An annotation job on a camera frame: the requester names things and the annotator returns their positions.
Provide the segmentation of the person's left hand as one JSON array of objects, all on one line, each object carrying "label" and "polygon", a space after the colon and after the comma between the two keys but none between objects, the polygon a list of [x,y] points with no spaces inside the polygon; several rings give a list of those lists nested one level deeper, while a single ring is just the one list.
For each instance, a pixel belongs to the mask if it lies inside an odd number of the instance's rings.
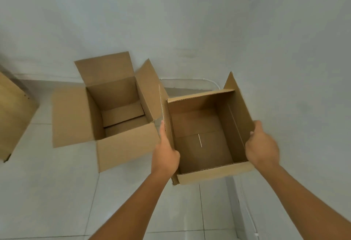
[{"label": "person's left hand", "polygon": [[152,154],[151,173],[170,179],[178,169],[180,153],[173,149],[169,139],[164,145],[156,145]]}]

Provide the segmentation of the person's right hand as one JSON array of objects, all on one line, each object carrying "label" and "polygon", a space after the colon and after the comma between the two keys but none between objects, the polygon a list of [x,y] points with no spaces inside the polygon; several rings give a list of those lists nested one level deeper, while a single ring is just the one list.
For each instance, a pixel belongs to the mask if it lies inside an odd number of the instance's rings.
[{"label": "person's right hand", "polygon": [[280,152],[276,141],[264,131],[258,137],[250,138],[245,144],[247,159],[260,173],[279,165]]}]

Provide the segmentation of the cardboard box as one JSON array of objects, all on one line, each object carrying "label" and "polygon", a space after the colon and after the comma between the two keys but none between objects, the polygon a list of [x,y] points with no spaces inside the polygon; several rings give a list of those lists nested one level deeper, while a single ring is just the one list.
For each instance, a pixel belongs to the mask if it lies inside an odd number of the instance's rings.
[{"label": "cardboard box", "polygon": [[173,185],[187,185],[252,171],[245,143],[255,125],[232,72],[224,88],[169,97],[159,86],[165,132],[180,153]]},{"label": "cardboard box", "polygon": [[53,148],[93,141],[100,173],[152,152],[163,85],[150,59],[137,71],[128,51],[74,63],[85,86],[54,91]]}]

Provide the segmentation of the person's left forearm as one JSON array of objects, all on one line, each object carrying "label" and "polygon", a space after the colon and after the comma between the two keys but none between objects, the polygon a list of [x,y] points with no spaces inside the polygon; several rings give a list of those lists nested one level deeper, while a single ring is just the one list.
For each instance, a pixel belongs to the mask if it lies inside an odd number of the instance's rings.
[{"label": "person's left forearm", "polygon": [[156,204],[177,166],[155,164],[150,175],[89,240],[143,240]]}]

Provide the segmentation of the person's right forearm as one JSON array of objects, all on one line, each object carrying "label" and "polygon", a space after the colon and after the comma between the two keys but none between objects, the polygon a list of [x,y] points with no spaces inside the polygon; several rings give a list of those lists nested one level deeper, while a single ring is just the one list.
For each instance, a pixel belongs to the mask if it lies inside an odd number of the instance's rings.
[{"label": "person's right forearm", "polygon": [[351,222],[316,197],[277,162],[258,164],[304,240],[351,240]]}]

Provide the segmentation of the wooden furniture panel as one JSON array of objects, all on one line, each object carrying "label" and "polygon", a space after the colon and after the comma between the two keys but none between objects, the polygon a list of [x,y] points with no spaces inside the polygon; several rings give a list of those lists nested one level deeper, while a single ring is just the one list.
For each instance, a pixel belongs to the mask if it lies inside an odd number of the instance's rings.
[{"label": "wooden furniture panel", "polygon": [[0,72],[0,161],[8,161],[38,107],[18,80]]}]

